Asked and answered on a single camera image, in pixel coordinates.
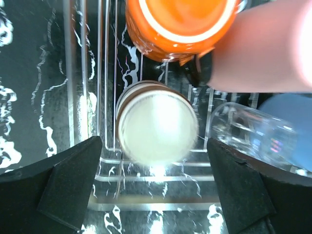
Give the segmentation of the orange cup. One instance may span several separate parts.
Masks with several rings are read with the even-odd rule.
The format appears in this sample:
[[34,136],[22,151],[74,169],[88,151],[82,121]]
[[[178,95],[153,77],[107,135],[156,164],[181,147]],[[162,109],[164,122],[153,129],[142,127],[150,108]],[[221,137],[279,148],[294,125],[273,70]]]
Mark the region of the orange cup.
[[237,0],[127,0],[127,31],[143,55],[178,62],[189,83],[198,87],[209,81],[200,60],[229,30],[238,5]]

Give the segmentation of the small clear plastic cup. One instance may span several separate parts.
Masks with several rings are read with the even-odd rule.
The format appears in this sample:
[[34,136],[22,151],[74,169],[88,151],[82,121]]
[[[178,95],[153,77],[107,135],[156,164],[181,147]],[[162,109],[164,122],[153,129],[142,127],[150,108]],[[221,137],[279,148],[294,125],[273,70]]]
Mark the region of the small clear plastic cup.
[[234,102],[225,102],[211,114],[209,137],[277,168],[312,175],[294,159],[298,134],[280,118]]

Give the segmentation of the pink plastic cup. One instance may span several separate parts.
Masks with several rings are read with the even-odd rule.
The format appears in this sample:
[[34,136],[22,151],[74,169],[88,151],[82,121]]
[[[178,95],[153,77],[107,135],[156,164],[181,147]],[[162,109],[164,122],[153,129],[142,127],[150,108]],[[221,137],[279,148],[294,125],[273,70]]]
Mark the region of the pink plastic cup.
[[238,14],[212,53],[208,85],[231,93],[312,90],[312,3],[276,0]]

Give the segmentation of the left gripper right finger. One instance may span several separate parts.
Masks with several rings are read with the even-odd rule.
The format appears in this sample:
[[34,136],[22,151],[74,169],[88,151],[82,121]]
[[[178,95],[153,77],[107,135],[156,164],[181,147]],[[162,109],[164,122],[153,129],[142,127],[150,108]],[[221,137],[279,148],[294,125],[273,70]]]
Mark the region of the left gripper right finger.
[[207,142],[217,193],[231,234],[310,234],[312,179]]

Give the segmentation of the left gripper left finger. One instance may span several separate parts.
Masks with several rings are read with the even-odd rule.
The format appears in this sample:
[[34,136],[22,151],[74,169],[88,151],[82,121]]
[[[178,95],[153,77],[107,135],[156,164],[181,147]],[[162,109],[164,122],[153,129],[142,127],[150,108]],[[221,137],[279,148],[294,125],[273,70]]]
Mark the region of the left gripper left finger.
[[2,234],[76,234],[87,210],[102,140],[0,175]]

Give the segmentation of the metal cup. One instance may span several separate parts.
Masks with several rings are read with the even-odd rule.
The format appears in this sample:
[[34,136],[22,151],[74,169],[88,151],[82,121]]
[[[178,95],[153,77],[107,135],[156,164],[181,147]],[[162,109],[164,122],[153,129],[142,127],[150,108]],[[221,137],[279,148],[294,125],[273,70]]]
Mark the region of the metal cup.
[[158,81],[136,82],[117,101],[117,139],[123,153],[141,165],[183,160],[195,147],[198,133],[191,103]]

